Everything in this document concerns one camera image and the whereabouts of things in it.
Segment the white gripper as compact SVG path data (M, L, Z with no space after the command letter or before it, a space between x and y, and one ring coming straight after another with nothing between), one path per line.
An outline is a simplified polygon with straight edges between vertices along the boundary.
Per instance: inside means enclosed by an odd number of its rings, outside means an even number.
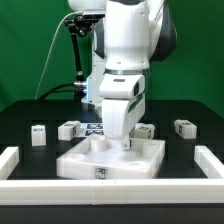
M110 139L123 139L123 150L130 149L131 141L126 136L144 115L144 90L145 77L142 74L105 74L100 85L104 134Z

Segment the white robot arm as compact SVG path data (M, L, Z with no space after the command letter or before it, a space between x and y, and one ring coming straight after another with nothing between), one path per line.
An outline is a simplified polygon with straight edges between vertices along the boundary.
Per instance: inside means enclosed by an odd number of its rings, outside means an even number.
M93 26L92 71L84 101L102 116L103 133L131 147L130 132L145 112L145 72L166 59L177 33L168 0L68 0Z

